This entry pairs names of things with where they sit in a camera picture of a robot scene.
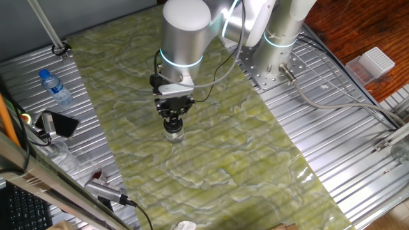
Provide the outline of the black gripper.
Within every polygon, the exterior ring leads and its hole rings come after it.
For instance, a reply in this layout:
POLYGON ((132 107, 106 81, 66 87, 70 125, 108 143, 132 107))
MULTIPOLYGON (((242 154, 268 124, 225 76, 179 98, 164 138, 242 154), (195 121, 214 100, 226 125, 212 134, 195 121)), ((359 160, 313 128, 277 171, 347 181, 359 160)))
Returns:
POLYGON ((173 114, 178 116, 181 120, 183 116, 188 113, 190 108, 194 105, 194 99, 190 96, 181 96, 176 98, 154 99, 158 114, 164 119, 166 123, 170 123, 173 114))

